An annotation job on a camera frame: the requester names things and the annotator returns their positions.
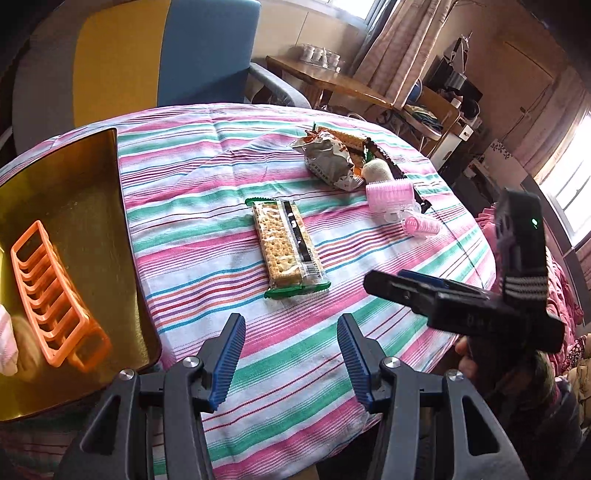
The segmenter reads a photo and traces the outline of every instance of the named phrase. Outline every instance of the cracker package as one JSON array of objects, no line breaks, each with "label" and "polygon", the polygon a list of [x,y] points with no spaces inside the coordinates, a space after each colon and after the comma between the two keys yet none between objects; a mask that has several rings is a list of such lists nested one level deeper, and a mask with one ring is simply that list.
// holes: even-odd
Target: cracker package
[{"label": "cracker package", "polygon": [[367,140],[365,137],[356,137],[354,135],[346,134],[345,132],[340,132],[338,130],[332,130],[326,127],[317,127],[316,130],[319,132],[327,131],[333,134],[336,138],[343,142],[343,145],[347,147],[347,151],[351,157],[353,164],[356,167],[363,168],[365,164],[365,141]]},{"label": "cracker package", "polygon": [[247,199],[269,272],[265,297],[281,299],[330,287],[295,203]]},{"label": "cracker package", "polygon": [[308,169],[328,185],[346,192],[363,185],[363,159],[356,164],[347,146],[327,129],[309,131],[291,148],[303,153]]}]

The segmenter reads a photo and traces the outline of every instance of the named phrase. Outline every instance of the pink cloth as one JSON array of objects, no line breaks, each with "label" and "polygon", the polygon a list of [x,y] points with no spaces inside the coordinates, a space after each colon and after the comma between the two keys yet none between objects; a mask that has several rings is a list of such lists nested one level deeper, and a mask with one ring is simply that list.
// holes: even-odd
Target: pink cloth
[{"label": "pink cloth", "polygon": [[12,320],[0,305],[0,374],[10,377],[17,373],[18,348],[12,332]]},{"label": "pink cloth", "polygon": [[[476,218],[476,223],[482,230],[491,250],[495,256],[496,262],[496,280],[491,287],[492,291],[500,293],[499,281],[502,277],[501,258],[496,248],[496,230],[495,230],[495,207],[485,208]],[[554,375],[563,375],[563,364],[566,359],[568,349],[574,345],[575,331],[577,325],[583,321],[583,311],[574,299],[569,282],[561,266],[556,263],[550,250],[546,248],[546,263],[548,266],[548,303],[547,310],[553,313],[564,323],[563,346],[559,353],[549,355],[550,363],[554,369]]]}]

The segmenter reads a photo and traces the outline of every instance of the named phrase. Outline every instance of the chair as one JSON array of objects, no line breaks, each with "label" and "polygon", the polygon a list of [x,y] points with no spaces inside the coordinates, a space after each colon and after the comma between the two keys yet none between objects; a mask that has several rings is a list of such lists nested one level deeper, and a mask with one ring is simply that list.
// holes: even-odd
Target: chair
[{"label": "chair", "polygon": [[18,65],[17,151],[156,106],[242,103],[249,75],[284,104],[310,108],[295,88],[251,63],[260,9],[256,0],[65,0]]},{"label": "chair", "polygon": [[439,139],[428,137],[428,140],[421,146],[421,153],[426,157],[430,157],[439,142],[445,139],[453,125],[459,120],[460,111],[445,98],[425,86],[423,86],[423,91],[417,103],[431,110],[443,126]]}]

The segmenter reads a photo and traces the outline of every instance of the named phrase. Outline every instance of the blue gripper pad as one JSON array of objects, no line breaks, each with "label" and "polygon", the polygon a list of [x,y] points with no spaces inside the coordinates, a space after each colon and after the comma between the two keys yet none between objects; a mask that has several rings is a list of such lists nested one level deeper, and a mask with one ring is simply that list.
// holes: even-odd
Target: blue gripper pad
[{"label": "blue gripper pad", "polygon": [[350,313],[341,315],[339,320],[337,320],[336,339],[339,343],[340,351],[343,354],[347,373],[353,385],[357,401],[367,411],[371,412],[374,409],[371,366],[367,364],[368,359],[364,358],[362,352],[365,338],[361,330],[359,330],[355,318]]},{"label": "blue gripper pad", "polygon": [[409,280],[418,281],[421,283],[426,283],[431,285],[435,288],[441,288],[442,290],[447,290],[448,286],[441,278],[432,277],[430,275],[423,275],[422,273],[413,272],[412,270],[401,270],[397,273],[399,277],[407,278]]},{"label": "blue gripper pad", "polygon": [[232,313],[222,333],[216,338],[219,355],[212,369],[211,393],[207,399],[214,411],[226,400],[245,339],[246,321],[242,315]]}]

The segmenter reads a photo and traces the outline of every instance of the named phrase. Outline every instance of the pink blanket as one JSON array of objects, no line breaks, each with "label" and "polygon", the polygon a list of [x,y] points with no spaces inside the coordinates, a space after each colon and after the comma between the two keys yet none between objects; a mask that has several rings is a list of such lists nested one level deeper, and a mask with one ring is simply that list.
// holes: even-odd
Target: pink blanket
[{"label": "pink blanket", "polygon": [[[496,280],[491,287],[492,291],[501,291],[499,279],[501,278],[501,259],[496,248],[495,232],[495,207],[485,208],[476,219],[476,223],[484,233],[488,244],[495,256]],[[564,323],[564,339],[562,350],[559,353],[549,355],[550,363],[554,368],[554,375],[563,375],[562,365],[566,358],[568,348],[574,344],[577,325],[583,321],[583,310],[574,299],[569,282],[556,260],[552,257],[550,250],[546,248],[546,263],[548,266],[548,303],[547,310],[558,316]]]}]

